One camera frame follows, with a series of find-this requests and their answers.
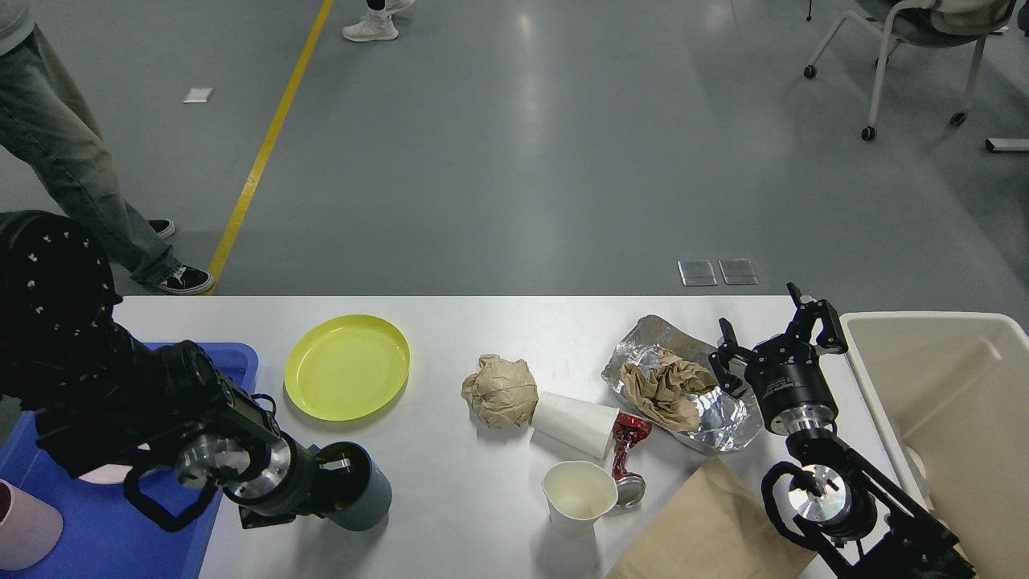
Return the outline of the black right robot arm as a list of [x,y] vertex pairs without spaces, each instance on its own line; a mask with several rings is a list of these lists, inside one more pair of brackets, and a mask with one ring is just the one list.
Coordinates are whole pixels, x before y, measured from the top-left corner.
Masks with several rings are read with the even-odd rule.
[[765,428],[793,458],[762,477],[769,520],[838,578],[974,578],[957,536],[835,432],[820,356],[848,351],[839,315],[794,283],[787,290],[795,312],[784,332],[749,348],[721,319],[723,341],[708,358],[729,396],[756,396]]

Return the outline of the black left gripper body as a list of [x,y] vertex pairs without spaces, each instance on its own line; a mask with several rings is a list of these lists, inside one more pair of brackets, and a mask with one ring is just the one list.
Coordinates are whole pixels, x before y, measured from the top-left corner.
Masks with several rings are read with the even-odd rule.
[[238,510],[244,530],[290,524],[299,516],[326,518],[319,511],[315,480],[318,445],[301,446],[284,433],[269,451],[269,464],[255,477],[238,483]]

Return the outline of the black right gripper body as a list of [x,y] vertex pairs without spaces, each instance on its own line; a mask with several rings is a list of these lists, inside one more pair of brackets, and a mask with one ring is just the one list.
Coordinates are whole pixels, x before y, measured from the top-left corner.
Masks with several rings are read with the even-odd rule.
[[838,407],[814,346],[779,334],[753,349],[744,378],[756,395],[765,428],[780,436],[827,429]]

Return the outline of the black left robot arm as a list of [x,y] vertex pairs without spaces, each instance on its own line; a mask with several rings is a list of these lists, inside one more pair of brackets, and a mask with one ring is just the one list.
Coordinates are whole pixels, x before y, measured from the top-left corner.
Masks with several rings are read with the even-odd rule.
[[353,445],[306,450],[198,343],[151,349],[117,325],[110,264],[76,221],[4,213],[1,253],[2,393],[36,415],[38,447],[69,476],[128,466],[125,498],[167,532],[217,492],[254,528],[339,515],[367,485]]

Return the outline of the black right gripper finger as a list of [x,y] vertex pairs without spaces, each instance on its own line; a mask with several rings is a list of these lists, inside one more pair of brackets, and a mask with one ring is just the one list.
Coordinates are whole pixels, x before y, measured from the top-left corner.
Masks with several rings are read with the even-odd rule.
[[728,393],[732,398],[741,398],[747,386],[743,378],[732,373],[731,365],[733,360],[739,360],[744,365],[750,363],[750,350],[736,341],[736,333],[730,320],[726,318],[718,319],[718,326],[723,335],[723,341],[720,342],[716,351],[710,353],[708,362],[721,391]]
[[801,343],[813,346],[819,355],[842,355],[849,351],[838,311],[830,302],[826,299],[816,300],[802,293],[794,282],[787,282],[786,289],[795,306],[793,319],[786,329],[788,336]]

